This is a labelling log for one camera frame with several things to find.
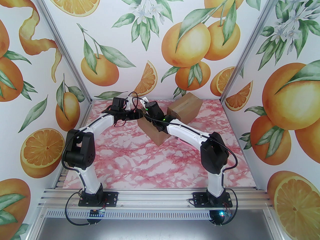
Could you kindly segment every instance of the black cable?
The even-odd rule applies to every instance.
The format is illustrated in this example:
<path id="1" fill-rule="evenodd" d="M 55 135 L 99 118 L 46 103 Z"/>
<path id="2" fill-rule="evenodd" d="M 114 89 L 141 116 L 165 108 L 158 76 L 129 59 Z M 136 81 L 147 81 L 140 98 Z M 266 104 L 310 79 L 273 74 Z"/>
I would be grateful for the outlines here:
<path id="1" fill-rule="evenodd" d="M 191 203 L 191 200 L 193 200 L 193 198 L 189 198 L 189 199 L 188 199 L 189 204 L 191 204 L 192 206 L 195 206 L 194 203 Z"/>
<path id="2" fill-rule="evenodd" d="M 75 222 L 73 222 L 73 221 L 71 221 L 71 220 L 69 219 L 68 214 L 67 214 L 67 206 L 68 206 L 68 203 L 69 203 L 70 199 L 71 199 L 75 194 L 80 195 L 80 191 L 81 191 L 81 190 L 82 190 L 82 189 L 80 189 L 78 192 L 73 193 L 73 194 L 69 197 L 68 201 L 66 202 L 65 207 L 64 207 L 65 218 L 66 218 L 67 221 L 69 221 L 72 225 L 75 225 L 75 226 L 87 226 L 87 225 L 92 225 L 92 224 L 94 224 L 94 223 L 89 223 L 89 222 L 88 222 L 88 223 L 81 223 L 81 224 L 75 223 Z"/>
<path id="3" fill-rule="evenodd" d="M 226 224 L 230 223 L 234 219 L 234 217 L 236 216 L 237 211 L 238 211 L 238 198 L 237 198 L 236 193 L 234 192 L 234 190 L 232 188 L 224 188 L 224 189 L 225 190 L 231 190 L 233 192 L 234 197 L 235 197 L 236 205 L 235 205 L 235 210 L 234 210 L 234 213 L 233 213 L 232 217 L 228 221 L 221 223 L 221 225 L 226 225 Z"/>

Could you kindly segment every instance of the brown cardboard box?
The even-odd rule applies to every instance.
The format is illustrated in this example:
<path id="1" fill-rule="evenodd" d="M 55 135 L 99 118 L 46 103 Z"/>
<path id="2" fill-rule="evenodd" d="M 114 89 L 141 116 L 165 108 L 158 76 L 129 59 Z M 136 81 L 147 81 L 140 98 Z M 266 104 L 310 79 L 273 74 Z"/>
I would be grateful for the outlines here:
<path id="1" fill-rule="evenodd" d="M 167 115 L 171 115 L 184 124 L 188 124 L 198 115 L 202 102 L 201 99 L 188 92 L 168 106 Z"/>
<path id="2" fill-rule="evenodd" d="M 144 131 L 146 135 L 158 146 L 160 146 L 167 138 L 170 137 L 170 134 L 166 134 L 163 131 L 158 131 L 158 129 L 153 126 L 145 117 L 137 120 L 138 126 L 141 130 Z"/>

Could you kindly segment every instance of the mounting plate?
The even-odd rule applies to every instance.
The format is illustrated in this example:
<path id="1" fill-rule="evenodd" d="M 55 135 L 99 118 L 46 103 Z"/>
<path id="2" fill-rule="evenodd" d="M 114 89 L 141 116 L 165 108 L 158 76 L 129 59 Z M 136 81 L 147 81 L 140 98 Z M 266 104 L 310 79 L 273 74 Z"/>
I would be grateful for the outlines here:
<path id="1" fill-rule="evenodd" d="M 192 197 L 195 208 L 225 208 L 226 205 L 227 207 L 232 207 L 230 194 L 226 191 L 224 191 L 221 196 L 214 197 L 215 205 L 211 204 L 206 192 L 193 192 Z"/>
<path id="2" fill-rule="evenodd" d="M 118 201 L 118 192 L 103 192 L 102 200 L 106 200 L 105 207 L 116 207 Z M 97 200 L 86 198 L 81 195 L 78 206 L 80 207 L 103 207 L 103 202 L 98 203 Z"/>

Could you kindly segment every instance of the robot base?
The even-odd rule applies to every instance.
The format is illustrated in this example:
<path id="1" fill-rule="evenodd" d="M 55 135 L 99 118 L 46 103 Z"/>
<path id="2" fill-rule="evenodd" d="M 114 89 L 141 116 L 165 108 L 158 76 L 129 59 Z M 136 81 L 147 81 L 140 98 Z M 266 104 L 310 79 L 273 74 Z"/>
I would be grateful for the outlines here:
<path id="1" fill-rule="evenodd" d="M 116 207 L 118 201 L 118 192 L 104 192 L 102 184 L 97 193 L 88 194 L 85 191 L 81 193 L 78 206 L 80 207 Z"/>
<path id="2" fill-rule="evenodd" d="M 193 203 L 195 208 L 225 208 L 232 207 L 232 201 L 230 198 L 230 194 L 223 191 L 221 196 L 215 197 L 208 190 L 207 192 L 193 192 Z"/>

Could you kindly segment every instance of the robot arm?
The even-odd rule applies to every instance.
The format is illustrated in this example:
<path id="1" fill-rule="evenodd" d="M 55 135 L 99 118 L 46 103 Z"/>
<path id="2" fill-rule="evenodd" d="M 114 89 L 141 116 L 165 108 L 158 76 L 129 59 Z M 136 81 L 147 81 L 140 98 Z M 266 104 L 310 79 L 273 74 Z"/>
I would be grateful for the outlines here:
<path id="1" fill-rule="evenodd" d="M 179 137 L 200 151 L 201 164 L 208 172 L 207 195 L 209 201 L 211 203 L 219 202 L 218 198 L 225 193 L 223 170 L 229 157 L 221 136 L 216 132 L 208 134 L 199 131 L 170 115 L 164 115 L 156 101 L 148 102 L 144 98 L 141 103 L 148 114 L 148 116 L 145 115 L 146 119 L 152 122 L 158 131 Z"/>
<path id="2" fill-rule="evenodd" d="M 95 160 L 94 135 L 100 135 L 105 129 L 117 123 L 118 120 L 136 120 L 141 118 L 139 109 L 130 108 L 132 97 L 114 98 L 102 114 L 88 126 L 80 129 L 71 129 L 66 136 L 65 150 L 62 153 L 63 167 L 78 173 L 84 191 L 79 206 L 99 206 L 104 202 L 103 186 L 97 179 L 93 162 Z"/>

